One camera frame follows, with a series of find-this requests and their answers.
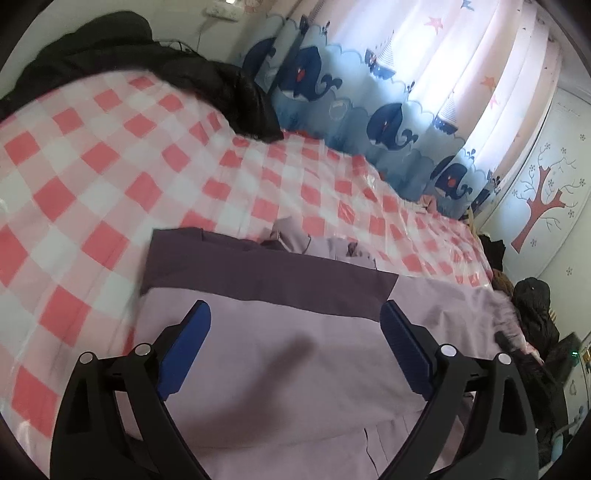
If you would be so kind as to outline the lilac and purple jacket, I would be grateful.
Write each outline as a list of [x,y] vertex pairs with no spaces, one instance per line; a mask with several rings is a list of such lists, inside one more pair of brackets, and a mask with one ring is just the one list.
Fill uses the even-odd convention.
[[211,330],[166,403],[214,479],[376,479],[424,408],[379,324],[396,302],[441,344],[483,359],[525,339],[487,287],[407,277],[198,228],[156,230],[134,339],[197,301]]

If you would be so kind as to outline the black clothes pile bed end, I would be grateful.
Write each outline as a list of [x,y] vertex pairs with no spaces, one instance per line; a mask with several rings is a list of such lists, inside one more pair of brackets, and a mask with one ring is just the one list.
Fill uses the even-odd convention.
[[549,285],[535,277],[512,283],[503,271],[505,244],[479,237],[493,271],[492,286],[506,294],[515,311],[526,345],[514,354],[517,369],[532,409],[538,442],[539,465],[551,461],[553,435],[568,424],[564,386],[578,362],[579,337],[562,338],[551,318]]

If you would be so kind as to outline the pink checkered bed sheet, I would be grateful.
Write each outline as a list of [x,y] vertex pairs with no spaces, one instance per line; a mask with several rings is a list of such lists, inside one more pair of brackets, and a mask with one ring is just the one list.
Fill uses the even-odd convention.
[[294,133],[239,136],[147,73],[83,79],[2,123],[1,413],[40,469],[78,355],[130,347],[153,231],[254,240],[283,217],[359,242],[383,270],[489,282],[465,225],[417,211],[363,157]]

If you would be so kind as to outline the blue whale print curtain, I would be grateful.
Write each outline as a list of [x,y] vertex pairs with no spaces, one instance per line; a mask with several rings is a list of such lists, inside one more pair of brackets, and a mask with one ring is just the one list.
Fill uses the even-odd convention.
[[452,218],[500,192],[561,63],[532,1],[276,1],[238,53],[284,129]]

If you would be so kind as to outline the black coat near curtain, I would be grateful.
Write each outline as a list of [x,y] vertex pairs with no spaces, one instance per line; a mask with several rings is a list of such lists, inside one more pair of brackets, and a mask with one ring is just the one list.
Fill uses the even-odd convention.
[[71,82],[123,70],[147,71],[197,95],[238,135],[266,143],[283,139],[270,98],[245,71],[153,40],[148,21],[132,11],[95,18],[45,46],[1,99],[1,119]]

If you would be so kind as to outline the red tree wall decal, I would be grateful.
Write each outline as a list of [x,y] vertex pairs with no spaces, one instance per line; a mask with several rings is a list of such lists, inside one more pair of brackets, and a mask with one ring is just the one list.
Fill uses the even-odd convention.
[[536,224],[543,221],[549,231],[561,230],[561,220],[552,210],[567,209],[574,211],[578,205],[576,200],[568,200],[568,196],[575,195],[586,185],[583,178],[561,180],[558,175],[577,169],[576,159],[567,157],[567,149],[559,148],[559,156],[555,161],[546,162],[545,155],[552,150],[552,144],[545,142],[538,150],[535,162],[527,167],[527,175],[519,181],[511,195],[526,204],[528,217],[525,225],[512,240],[511,246],[516,253],[520,253],[526,240]]

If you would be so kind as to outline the white wall power strip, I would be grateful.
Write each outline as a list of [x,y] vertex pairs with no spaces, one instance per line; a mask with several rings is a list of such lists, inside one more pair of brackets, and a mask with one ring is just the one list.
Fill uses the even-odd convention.
[[205,15],[229,22],[238,22],[243,15],[243,8],[228,2],[214,2],[205,9]]

